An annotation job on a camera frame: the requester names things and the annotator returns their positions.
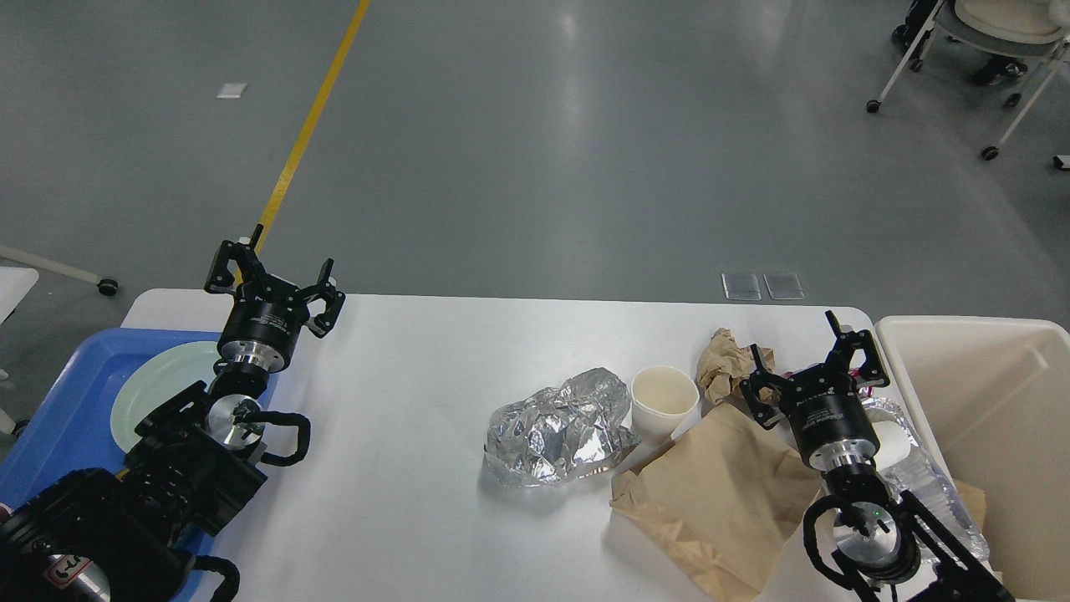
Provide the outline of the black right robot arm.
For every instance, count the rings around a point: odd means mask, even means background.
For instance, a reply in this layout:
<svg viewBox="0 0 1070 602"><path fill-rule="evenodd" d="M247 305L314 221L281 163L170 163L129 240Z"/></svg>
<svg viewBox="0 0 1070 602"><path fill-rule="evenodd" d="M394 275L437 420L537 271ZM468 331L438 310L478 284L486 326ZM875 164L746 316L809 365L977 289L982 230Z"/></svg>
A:
<svg viewBox="0 0 1070 602"><path fill-rule="evenodd" d="M790 426L802 465L819 473L825 495L802 518L802 547L815 570L861 601L875 601L920 571L924 551L934 578L917 601L1009 601L1011 592L910 489L895 492L878 475L878 431L863 411L863 389L890 379L871 331L853 331L827 311L834 348L826 359L790 375L769 370L752 345L754 370L739 390L764 430Z"/></svg>

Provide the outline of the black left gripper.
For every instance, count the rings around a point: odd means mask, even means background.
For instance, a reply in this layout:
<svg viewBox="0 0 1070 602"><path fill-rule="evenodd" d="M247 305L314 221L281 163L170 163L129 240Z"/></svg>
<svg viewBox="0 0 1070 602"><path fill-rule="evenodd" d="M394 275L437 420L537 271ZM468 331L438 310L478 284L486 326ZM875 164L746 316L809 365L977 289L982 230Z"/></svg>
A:
<svg viewBox="0 0 1070 602"><path fill-rule="evenodd" d="M333 330L343 311L345 293L333 280L335 260L328 257L317 281L295 291L294 300L268 300L270 274L255 250L263 230L264 225L257 223L247 242L221 241L204 291L234 297L217 343L219 357L228 362L253 358L268 372L282 372L292 362L304 325L318 339Z"/></svg>

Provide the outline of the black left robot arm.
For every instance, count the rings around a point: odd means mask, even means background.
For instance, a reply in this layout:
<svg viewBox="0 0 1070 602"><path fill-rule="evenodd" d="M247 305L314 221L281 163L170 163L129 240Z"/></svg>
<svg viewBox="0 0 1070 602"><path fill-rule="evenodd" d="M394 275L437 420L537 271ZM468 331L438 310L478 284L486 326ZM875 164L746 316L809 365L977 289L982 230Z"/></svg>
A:
<svg viewBox="0 0 1070 602"><path fill-rule="evenodd" d="M264 410L261 396L292 362L299 333L332 331L343 291L325 260L301 287L257 258L264 232L225 240L204 290L233 306L217 343L211 382L192 382L135 428L139 437L119 472L68 472L3 521L4 601L171 601L192 573L214 573L214 601L232 601L241 573L232 561L180 545L192 528L216 536L268 477L261 465L304 461L311 422Z"/></svg>

